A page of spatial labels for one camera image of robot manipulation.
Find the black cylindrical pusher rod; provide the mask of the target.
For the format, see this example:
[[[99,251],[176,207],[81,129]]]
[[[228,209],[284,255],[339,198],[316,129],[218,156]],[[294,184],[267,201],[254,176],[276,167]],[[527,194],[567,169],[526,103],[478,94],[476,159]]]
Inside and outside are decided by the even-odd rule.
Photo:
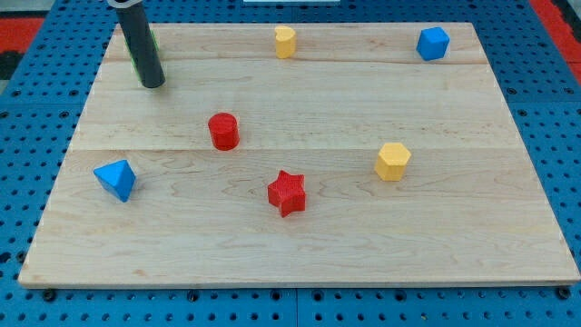
[[[117,15],[126,46],[142,86],[157,88],[165,82],[157,44],[142,0],[107,0]]]

